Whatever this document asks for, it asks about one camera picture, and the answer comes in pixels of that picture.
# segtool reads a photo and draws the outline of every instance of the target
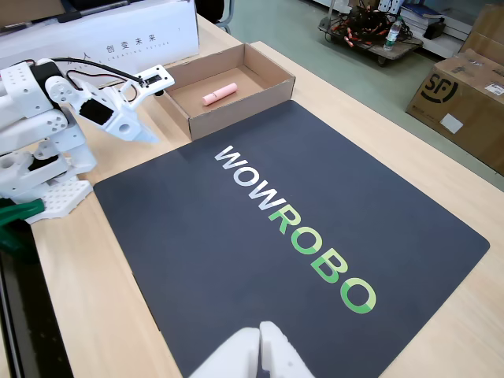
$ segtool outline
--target white box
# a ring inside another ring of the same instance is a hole
[[[43,57],[75,57],[135,74],[199,52],[194,0],[144,0],[59,24],[48,20],[0,37],[0,69]],[[90,65],[57,63],[63,73],[76,69],[106,73]],[[114,81],[72,74],[94,85]]]

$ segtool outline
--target cardboard carton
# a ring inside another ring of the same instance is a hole
[[[0,27],[57,16],[65,12],[60,0],[2,0],[1,10]]]
[[[467,50],[437,63],[407,112],[504,174],[504,67]]]
[[[460,51],[468,49],[504,65],[503,5],[486,5],[483,8]]]
[[[295,78],[249,44],[168,68],[175,85],[157,100],[180,128],[199,139],[287,101]],[[230,83],[237,92],[204,106],[202,97]]]

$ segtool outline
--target open cardboard tray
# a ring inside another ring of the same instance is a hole
[[[175,85],[157,100],[193,140],[289,100],[295,82],[249,44],[174,65],[168,72]],[[203,96],[230,83],[238,85],[236,93],[203,105]]]

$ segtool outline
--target wooden table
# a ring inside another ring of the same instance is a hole
[[[201,54],[239,42],[203,19]],[[296,76],[292,98],[440,203],[491,244],[385,377],[504,376],[504,194],[468,169],[334,88],[264,43],[259,49]],[[189,140],[158,101],[141,118],[156,145],[126,143],[84,124],[97,183]],[[180,377],[95,194],[69,216],[32,226],[50,297],[76,378]]]

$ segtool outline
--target cardboard box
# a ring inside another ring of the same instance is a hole
[[[144,0],[66,22],[44,22],[0,38],[0,69],[24,59],[76,57],[135,74],[199,51],[194,0]],[[65,73],[101,69],[57,63]],[[114,79],[91,78],[94,85]]]
[[[168,68],[175,85],[157,100],[194,139],[287,101],[295,78],[249,44]],[[230,83],[237,92],[209,106],[202,97]]]
[[[460,51],[468,49],[504,65],[504,6],[483,8]]]
[[[504,67],[467,50],[435,64],[407,113],[504,174]]]
[[[2,0],[0,27],[57,16],[64,12],[61,0]]]

